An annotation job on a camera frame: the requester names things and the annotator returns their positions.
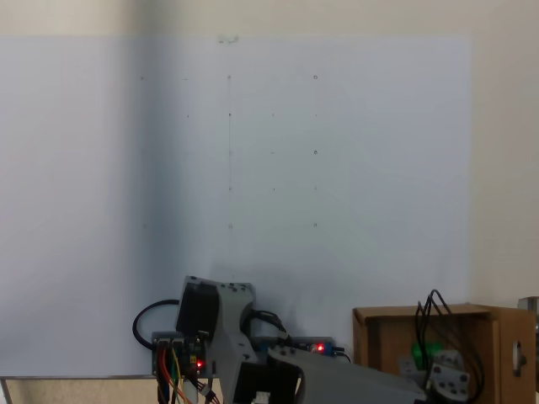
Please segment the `grey narrow gripper finger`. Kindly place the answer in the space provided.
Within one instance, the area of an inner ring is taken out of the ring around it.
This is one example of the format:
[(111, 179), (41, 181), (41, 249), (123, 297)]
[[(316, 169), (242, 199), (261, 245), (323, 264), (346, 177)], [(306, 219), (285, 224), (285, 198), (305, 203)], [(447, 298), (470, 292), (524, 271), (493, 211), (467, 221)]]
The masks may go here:
[(422, 371), (418, 369), (412, 356), (398, 357), (399, 374), (406, 379), (421, 380)]

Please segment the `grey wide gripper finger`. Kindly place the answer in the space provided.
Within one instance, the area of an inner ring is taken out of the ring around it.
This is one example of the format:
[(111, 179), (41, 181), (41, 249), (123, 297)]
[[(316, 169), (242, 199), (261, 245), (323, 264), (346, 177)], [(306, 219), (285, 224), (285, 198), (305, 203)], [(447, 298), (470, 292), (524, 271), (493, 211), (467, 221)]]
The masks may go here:
[(433, 356), (430, 386), (446, 400), (469, 399), (470, 375), (458, 351), (439, 351)]

